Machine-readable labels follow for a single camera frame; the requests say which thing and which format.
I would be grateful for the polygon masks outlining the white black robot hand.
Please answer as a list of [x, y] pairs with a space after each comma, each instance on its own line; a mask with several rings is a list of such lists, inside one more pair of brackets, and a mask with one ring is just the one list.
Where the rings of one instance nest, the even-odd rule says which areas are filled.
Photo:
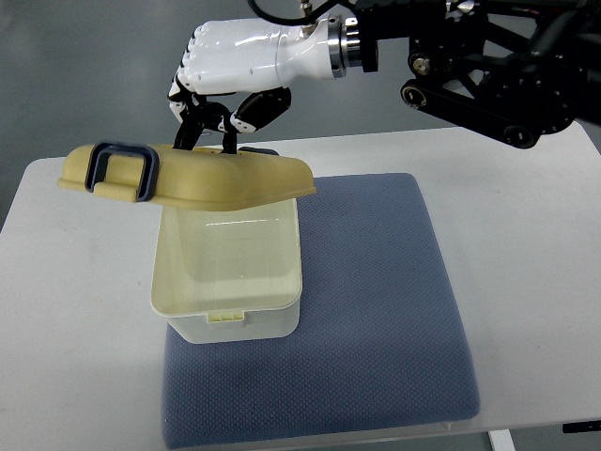
[[299, 77], [330, 80], [357, 64], [357, 23], [339, 16], [316, 25], [262, 19], [207, 22], [194, 30], [168, 94], [179, 122], [175, 148], [193, 148], [205, 130], [221, 132], [223, 149], [256, 132], [291, 104]]

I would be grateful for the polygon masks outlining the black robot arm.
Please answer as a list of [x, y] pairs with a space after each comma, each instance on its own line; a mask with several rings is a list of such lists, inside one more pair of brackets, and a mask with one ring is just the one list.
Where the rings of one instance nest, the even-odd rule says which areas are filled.
[[335, 75], [378, 69], [378, 44], [409, 41], [416, 110], [531, 148], [573, 121], [600, 120], [596, 1], [357, 1], [326, 20]]

